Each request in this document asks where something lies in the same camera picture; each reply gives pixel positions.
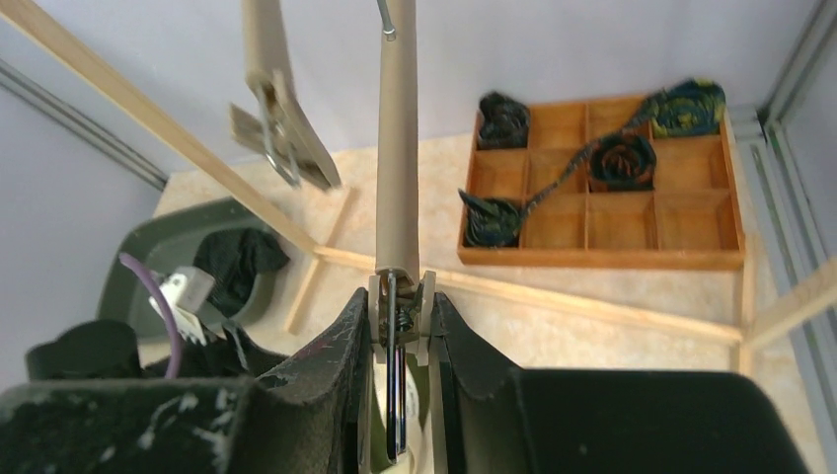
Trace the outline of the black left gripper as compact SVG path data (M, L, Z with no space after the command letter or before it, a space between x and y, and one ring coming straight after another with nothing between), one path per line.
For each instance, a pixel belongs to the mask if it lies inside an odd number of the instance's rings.
M161 319L169 341L173 339L172 334L178 337L180 350L143 366L141 378L169 378L171 362L178 363L173 378L259 377L288 359L288 355L259 346L244 327L232 319L222 323L222 336L201 326L205 343L181 335L176 315L172 318L162 316Z

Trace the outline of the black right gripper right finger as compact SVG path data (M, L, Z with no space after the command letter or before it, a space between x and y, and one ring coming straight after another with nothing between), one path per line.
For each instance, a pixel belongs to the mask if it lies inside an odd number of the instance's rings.
M722 371L524 368L435 296L438 473L803 473L776 407Z

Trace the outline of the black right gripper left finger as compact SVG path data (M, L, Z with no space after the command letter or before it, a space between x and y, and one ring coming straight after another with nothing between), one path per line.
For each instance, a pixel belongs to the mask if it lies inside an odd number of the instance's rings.
M5 473L366 473L368 293L257 378L40 381L1 397Z

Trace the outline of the green underwear with cream waistband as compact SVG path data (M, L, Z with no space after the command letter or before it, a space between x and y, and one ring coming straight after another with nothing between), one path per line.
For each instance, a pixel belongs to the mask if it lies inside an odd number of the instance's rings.
M445 445L442 403L443 359L429 356L428 364L420 365L412 355L406 356L403 400L396 422L397 442L403 444L396 461L387 456L387 370L384 364L369 365L367 397L369 431L363 440L363 463L360 473L451 473Z

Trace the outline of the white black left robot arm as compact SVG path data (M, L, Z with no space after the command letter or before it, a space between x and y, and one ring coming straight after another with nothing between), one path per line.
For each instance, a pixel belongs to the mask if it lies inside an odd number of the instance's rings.
M28 380L258 377L288 359L259 346L233 319L220 329L221 336L204 328L203 343L182 339L173 355L143 365L128 324L110 319L83 323L28 350Z

